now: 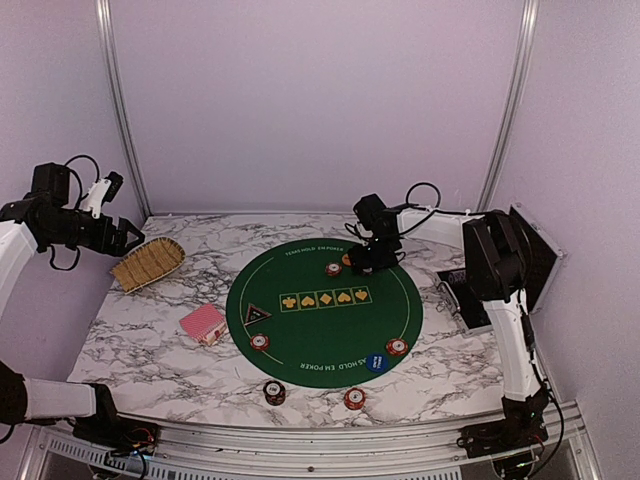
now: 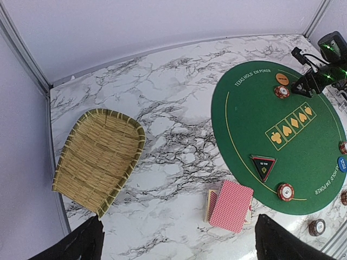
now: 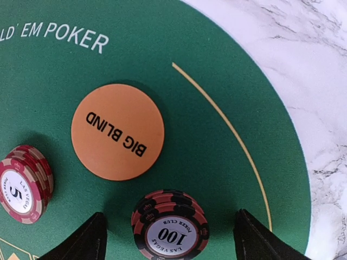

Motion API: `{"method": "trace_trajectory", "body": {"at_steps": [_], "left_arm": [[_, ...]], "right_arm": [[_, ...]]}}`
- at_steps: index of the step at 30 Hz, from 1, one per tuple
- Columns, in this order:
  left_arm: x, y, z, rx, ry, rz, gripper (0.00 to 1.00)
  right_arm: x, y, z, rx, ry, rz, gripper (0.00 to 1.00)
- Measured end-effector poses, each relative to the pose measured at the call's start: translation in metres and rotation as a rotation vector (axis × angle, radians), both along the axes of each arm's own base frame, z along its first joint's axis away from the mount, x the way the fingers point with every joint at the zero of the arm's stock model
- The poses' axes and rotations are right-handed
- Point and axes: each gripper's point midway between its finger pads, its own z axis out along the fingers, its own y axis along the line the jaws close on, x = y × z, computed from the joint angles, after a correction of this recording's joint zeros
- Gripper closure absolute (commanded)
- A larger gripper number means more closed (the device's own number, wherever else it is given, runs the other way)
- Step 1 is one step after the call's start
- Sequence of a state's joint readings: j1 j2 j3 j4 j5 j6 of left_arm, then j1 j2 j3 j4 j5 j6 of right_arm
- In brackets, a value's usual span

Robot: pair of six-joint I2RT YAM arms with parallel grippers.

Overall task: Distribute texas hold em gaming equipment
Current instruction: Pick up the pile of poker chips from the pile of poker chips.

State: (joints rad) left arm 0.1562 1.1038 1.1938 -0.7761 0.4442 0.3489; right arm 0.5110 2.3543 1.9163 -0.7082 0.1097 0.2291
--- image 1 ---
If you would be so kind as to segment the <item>red chips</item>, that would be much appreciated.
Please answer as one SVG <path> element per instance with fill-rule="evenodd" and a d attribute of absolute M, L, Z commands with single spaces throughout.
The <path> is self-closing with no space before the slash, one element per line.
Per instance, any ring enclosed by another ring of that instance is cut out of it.
<path fill-rule="evenodd" d="M 270 339 L 265 334 L 256 334 L 250 338 L 250 346 L 257 351 L 264 351 L 270 346 Z"/>
<path fill-rule="evenodd" d="M 335 277 L 340 275 L 342 272 L 342 266 L 339 263 L 331 262 L 326 265 L 325 273 L 330 277 Z"/>
<path fill-rule="evenodd" d="M 393 338 L 386 343 L 386 351 L 392 356 L 402 356 L 409 351 L 409 345 L 402 338 Z"/>

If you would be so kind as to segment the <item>blue small blind button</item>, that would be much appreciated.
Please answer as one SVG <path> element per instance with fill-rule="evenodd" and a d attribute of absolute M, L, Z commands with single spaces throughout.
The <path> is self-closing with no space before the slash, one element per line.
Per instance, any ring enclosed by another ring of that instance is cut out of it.
<path fill-rule="evenodd" d="M 385 354 L 372 353 L 366 357 L 365 366 L 370 372 L 382 374 L 389 369 L 389 359 Z"/>

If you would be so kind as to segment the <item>red playing card deck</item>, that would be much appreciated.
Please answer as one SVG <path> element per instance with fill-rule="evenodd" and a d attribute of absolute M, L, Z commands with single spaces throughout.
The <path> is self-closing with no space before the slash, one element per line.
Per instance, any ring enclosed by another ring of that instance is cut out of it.
<path fill-rule="evenodd" d="M 205 304 L 179 321 L 181 328 L 193 340 L 213 345 L 227 331 L 224 315 L 212 304 Z"/>

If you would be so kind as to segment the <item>triangular all-in dealer button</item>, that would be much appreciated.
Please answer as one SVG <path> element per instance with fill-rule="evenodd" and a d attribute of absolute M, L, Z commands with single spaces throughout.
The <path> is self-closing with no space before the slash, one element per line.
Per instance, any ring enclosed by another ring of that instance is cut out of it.
<path fill-rule="evenodd" d="M 272 314 L 266 310 L 259 308 L 251 303 L 248 304 L 247 313 L 244 319 L 244 325 L 249 326 L 258 322 L 267 320 L 272 317 Z"/>

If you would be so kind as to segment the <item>red poker chip stack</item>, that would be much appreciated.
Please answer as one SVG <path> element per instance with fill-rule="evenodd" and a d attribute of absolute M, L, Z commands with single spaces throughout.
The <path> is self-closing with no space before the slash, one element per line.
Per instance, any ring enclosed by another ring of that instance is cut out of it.
<path fill-rule="evenodd" d="M 366 393 L 359 387 L 352 387 L 344 394 L 344 405 L 349 410 L 359 410 L 366 402 Z"/>

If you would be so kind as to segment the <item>black poker chip stack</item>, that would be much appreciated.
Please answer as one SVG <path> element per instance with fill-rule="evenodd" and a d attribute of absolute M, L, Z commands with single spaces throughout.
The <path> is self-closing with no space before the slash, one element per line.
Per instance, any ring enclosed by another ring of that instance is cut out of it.
<path fill-rule="evenodd" d="M 263 393 L 266 402 L 272 406 L 279 406 L 286 400 L 286 389 L 282 383 L 270 380 L 265 383 Z"/>

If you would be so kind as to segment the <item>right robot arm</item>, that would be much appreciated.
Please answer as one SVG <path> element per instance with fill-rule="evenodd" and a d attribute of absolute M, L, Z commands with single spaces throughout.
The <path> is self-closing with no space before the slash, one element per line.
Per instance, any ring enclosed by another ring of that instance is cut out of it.
<path fill-rule="evenodd" d="M 388 207 L 376 194 L 361 197 L 353 211 L 359 226 L 372 233 L 364 237 L 359 227 L 348 229 L 361 241 L 348 250 L 351 269 L 358 275 L 396 266 L 401 238 L 442 212 L 410 202 Z M 505 419 L 497 423 L 495 438 L 502 446 L 515 448 L 533 433 L 534 421 L 542 418 L 548 404 L 526 303 L 529 266 L 510 215 L 493 210 L 467 213 L 464 218 L 466 282 L 488 314 L 503 366 Z"/>

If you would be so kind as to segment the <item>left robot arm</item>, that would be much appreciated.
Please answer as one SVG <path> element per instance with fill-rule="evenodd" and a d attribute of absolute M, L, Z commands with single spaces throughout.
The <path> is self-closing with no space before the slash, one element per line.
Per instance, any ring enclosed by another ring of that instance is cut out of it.
<path fill-rule="evenodd" d="M 73 261 L 83 250 L 120 258 L 144 240 L 129 220 L 102 212 L 122 186 L 120 174 L 98 174 L 72 200 L 70 184 L 79 180 L 70 163 L 38 165 L 29 192 L 1 208 L 1 346 L 9 351 L 1 365 L 1 422 L 15 427 L 66 420 L 76 437 L 119 447 L 132 438 L 134 424 L 118 415 L 109 388 L 44 379 L 60 374 L 71 357 L 37 345 L 85 326 L 80 316 L 92 305 L 87 295 L 72 299 L 71 281 L 46 272 L 42 254 L 62 246 Z"/>

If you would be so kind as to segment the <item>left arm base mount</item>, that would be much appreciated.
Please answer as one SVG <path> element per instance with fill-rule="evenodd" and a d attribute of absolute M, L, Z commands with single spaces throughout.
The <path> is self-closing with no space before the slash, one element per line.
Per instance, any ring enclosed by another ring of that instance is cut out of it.
<path fill-rule="evenodd" d="M 78 418 L 73 436 L 94 444 L 108 447 L 116 455 L 129 453 L 151 454 L 159 435 L 156 423 L 117 417 L 114 421 Z"/>

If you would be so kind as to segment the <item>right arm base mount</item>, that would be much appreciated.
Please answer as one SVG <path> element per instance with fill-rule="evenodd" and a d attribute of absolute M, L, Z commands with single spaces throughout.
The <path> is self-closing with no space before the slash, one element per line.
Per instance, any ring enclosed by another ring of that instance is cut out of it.
<path fill-rule="evenodd" d="M 463 427 L 456 443 L 469 458 L 477 458 L 525 448 L 547 441 L 544 424 L 534 423 L 525 429 L 510 429 L 505 420 Z"/>

